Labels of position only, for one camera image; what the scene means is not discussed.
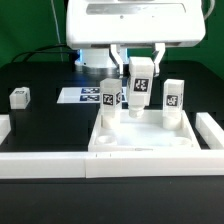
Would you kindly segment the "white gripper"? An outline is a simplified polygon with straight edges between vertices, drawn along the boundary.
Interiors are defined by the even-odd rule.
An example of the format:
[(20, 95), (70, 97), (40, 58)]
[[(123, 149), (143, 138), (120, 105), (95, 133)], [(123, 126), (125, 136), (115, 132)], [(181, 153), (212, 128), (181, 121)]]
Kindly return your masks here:
[(152, 47), (154, 76), (168, 47), (191, 47), (205, 36), (201, 0), (69, 0), (66, 41), (73, 49), (109, 48), (123, 77), (122, 48)]

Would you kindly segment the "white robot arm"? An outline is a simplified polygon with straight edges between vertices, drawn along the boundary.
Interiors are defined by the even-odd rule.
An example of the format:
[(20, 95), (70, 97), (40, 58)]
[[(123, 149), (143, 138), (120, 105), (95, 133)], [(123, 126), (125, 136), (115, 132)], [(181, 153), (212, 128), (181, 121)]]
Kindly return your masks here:
[(95, 74), (124, 73), (131, 48), (153, 50), (154, 73), (170, 47), (193, 47), (205, 36), (202, 0), (69, 0), (67, 45), (75, 65)]

